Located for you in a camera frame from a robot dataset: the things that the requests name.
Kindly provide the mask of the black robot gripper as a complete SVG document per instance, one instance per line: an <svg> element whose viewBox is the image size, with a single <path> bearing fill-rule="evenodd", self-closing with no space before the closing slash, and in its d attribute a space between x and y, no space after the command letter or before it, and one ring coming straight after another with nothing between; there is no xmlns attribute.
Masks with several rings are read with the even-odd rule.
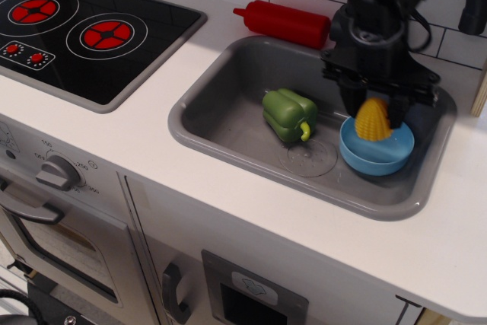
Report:
<svg viewBox="0 0 487 325"><path fill-rule="evenodd" d="M391 129L401 127L410 104L437 103L439 75L412 58L406 25L386 38L347 24L341 36L334 48L322 52L323 76L337 82L349 116L357 116L368 91L390 97Z"/></svg>

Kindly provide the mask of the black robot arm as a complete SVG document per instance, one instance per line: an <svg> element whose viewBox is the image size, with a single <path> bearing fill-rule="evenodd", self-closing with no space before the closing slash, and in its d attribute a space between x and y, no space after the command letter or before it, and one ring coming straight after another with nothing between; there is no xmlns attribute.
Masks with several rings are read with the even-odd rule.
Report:
<svg viewBox="0 0 487 325"><path fill-rule="evenodd" d="M389 97L388 119L401 127L411 105L435 105L439 76L412 57L409 20L425 19L422 0L347 0L335 13L329 37L333 49L322 53L325 78L337 82L349 116L357 116L368 91Z"/></svg>

